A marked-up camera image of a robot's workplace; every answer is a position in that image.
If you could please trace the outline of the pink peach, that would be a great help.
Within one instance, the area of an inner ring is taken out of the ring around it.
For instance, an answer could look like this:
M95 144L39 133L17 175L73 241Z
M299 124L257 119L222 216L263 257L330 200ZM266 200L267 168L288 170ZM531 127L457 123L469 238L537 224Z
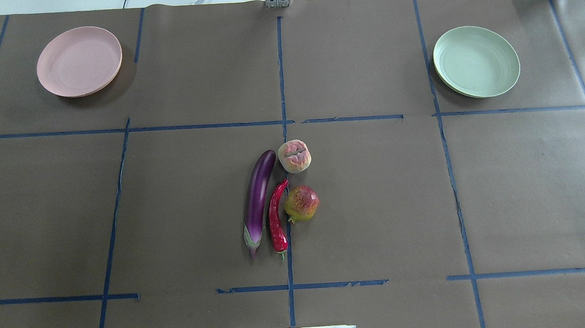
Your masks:
M304 141L294 139L282 144L278 148L277 158L283 169L291 174L306 170L311 162L311 154Z

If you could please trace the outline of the purple eggplant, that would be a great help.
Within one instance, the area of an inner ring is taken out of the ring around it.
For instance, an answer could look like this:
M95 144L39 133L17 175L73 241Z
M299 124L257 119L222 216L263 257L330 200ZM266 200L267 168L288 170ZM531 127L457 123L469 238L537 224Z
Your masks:
M268 183L275 160L276 153L273 150L262 153L252 168L248 182L243 220L243 240L252 260L256 259L262 241Z

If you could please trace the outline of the red yellow pomegranate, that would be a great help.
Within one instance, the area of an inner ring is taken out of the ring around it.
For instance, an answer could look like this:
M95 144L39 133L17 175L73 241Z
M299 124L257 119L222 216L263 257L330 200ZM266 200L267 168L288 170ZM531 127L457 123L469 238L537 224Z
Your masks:
M317 193L309 186L296 186L289 191L285 202L287 221L291 224L298 221L309 221L314 217L320 200Z

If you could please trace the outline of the red chili pepper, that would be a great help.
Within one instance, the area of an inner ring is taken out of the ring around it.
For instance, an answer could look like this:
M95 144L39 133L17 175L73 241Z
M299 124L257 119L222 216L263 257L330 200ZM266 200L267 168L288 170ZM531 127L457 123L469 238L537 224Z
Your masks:
M285 189L289 184L289 179L284 178L284 180L279 183L275 190L273 191L270 201L269 201L269 226L270 226L270 236L272 247L274 251L280 256L282 261L285 260L285 255L290 247L288 244L288 238L283 231L281 217L280 217L280 203L281 197L284 194Z

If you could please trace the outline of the green plate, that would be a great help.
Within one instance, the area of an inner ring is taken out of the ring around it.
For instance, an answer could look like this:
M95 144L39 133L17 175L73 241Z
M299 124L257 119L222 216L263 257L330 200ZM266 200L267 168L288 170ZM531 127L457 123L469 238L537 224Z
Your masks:
M521 74L520 59L511 43L475 25L458 26L442 34L433 47L432 60L446 86L475 99L505 94Z

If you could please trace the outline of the pink plate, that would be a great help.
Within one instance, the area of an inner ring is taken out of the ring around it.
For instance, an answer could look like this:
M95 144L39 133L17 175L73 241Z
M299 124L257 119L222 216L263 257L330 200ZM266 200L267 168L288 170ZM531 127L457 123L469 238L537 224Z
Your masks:
M39 83L60 97L94 94L114 80L124 51L109 30L95 26L69 29L51 40L39 55Z

